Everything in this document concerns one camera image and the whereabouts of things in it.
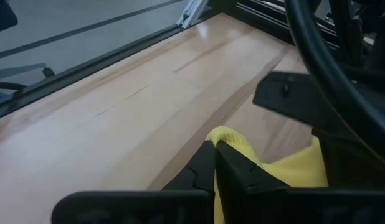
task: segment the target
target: yellow microfiber towel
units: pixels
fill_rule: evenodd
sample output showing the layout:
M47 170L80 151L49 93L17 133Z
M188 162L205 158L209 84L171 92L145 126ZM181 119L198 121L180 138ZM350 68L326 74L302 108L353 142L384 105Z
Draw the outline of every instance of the yellow microfiber towel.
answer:
M292 187L326 187L328 185L320 143L317 138L313 138L311 146L306 149L273 164L264 164L248 140L231 128L219 126L207 135L206 140L210 140L215 147L219 141L224 141L263 170ZM216 193L214 223L222 224L224 223L224 216L216 175L214 188Z

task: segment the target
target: gray floor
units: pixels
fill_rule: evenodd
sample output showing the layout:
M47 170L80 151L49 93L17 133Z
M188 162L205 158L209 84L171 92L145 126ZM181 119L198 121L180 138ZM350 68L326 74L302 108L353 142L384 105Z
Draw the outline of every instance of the gray floor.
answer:
M0 51L104 21L168 0L10 0L19 24L0 32ZM177 2L36 49L0 59L0 69L45 63L55 73L84 63L173 25L187 4ZM2 79L26 85L44 79L41 69Z

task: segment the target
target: wooden tabletop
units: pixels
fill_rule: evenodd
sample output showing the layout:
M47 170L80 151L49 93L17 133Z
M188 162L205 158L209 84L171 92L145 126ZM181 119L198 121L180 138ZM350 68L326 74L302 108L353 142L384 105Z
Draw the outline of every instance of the wooden tabletop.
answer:
M220 14L0 119L0 223L49 223L81 190L158 190L226 124L274 161L310 129L250 103L295 49Z

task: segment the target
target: light wood surface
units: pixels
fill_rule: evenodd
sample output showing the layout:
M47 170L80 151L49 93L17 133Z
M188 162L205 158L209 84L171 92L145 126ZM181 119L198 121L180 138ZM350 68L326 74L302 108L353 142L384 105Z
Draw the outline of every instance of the light wood surface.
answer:
M249 102L276 66L304 69L221 14L1 118L0 223L49 223L76 191L160 189L222 124L269 160L296 151L308 128Z

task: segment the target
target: yellow cloth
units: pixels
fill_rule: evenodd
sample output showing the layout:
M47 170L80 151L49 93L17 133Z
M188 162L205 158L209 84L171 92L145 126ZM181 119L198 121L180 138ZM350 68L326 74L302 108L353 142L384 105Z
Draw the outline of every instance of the yellow cloth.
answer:
M328 185L320 143L317 138L313 138L311 146L306 149L273 164L264 164L248 140L231 128L217 127L207 135L206 140L212 141L215 146L219 141L224 141L263 170L292 187L326 187ZM216 193L214 223L223 224L224 216L216 176L214 188Z

